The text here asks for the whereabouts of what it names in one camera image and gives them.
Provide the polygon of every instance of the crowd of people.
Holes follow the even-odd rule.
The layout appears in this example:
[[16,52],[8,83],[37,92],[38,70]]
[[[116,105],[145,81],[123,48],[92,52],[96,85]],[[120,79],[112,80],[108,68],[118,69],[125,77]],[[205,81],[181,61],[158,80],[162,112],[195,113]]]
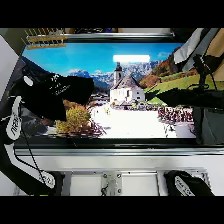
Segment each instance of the crowd of people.
[[192,109],[189,108],[160,107],[158,117],[165,122],[193,122]]

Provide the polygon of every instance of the green hillside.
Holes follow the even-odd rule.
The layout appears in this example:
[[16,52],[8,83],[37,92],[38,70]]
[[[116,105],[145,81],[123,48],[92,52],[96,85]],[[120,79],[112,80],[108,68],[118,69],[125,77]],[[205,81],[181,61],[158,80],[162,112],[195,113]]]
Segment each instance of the green hillside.
[[[155,90],[159,90],[159,92],[157,93],[157,94],[159,94],[159,93],[165,92],[165,91],[173,89],[173,88],[186,89],[191,84],[197,84],[198,82],[199,82],[199,75],[194,75],[194,76],[190,76],[190,77],[184,77],[184,78],[176,79],[176,80],[169,81],[169,82],[160,83],[156,87],[154,87],[153,89],[146,88],[144,90],[144,92],[147,93],[147,92],[153,92]],[[207,76],[206,84],[209,84],[209,89],[215,89],[211,76]],[[224,90],[224,82],[216,81],[216,86],[217,86],[218,90]],[[148,101],[148,103],[164,104],[157,97],[154,97],[152,100]]]

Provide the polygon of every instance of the screen bezel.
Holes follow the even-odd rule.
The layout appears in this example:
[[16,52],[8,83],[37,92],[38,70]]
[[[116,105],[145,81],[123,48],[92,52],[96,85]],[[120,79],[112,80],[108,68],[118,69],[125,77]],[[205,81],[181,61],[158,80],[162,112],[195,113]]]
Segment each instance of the screen bezel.
[[[64,34],[67,39],[65,43],[183,43],[178,41],[173,34]],[[151,138],[151,139],[97,139],[97,138],[49,138],[46,136],[33,136],[29,138],[30,148],[38,150],[48,149],[51,153],[59,152],[61,149],[70,150],[70,153],[81,153],[86,155],[109,153],[111,155],[124,153],[150,153],[153,149],[162,150],[162,154],[170,152],[168,149],[180,149],[180,152],[187,152],[192,148],[206,148],[205,154],[208,154],[211,148],[218,152],[223,146],[204,146],[198,145],[196,139],[190,138]],[[23,149],[27,149],[27,143],[24,138],[15,142],[15,149],[24,154]]]

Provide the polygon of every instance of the house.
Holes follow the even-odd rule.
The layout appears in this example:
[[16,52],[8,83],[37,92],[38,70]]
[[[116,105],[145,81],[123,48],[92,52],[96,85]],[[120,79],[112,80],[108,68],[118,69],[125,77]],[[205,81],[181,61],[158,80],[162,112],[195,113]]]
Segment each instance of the house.
[[114,71],[114,86],[110,89],[110,102],[145,101],[145,93],[138,82],[129,74],[124,76],[120,63]]

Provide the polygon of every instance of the snow-capped mountain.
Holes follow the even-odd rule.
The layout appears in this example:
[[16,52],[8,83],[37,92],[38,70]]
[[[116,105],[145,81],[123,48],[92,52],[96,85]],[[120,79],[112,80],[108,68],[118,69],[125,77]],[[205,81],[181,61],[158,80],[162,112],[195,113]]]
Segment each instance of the snow-capped mountain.
[[[149,74],[153,68],[159,65],[162,61],[151,61],[148,63],[138,63],[138,64],[121,64],[124,75],[131,74],[137,81],[139,81],[143,76]],[[69,75],[80,76],[85,78],[93,78],[95,86],[110,89],[113,86],[114,81],[114,71],[112,72],[102,72],[101,70],[96,70],[95,73],[89,74],[88,71],[72,69]]]

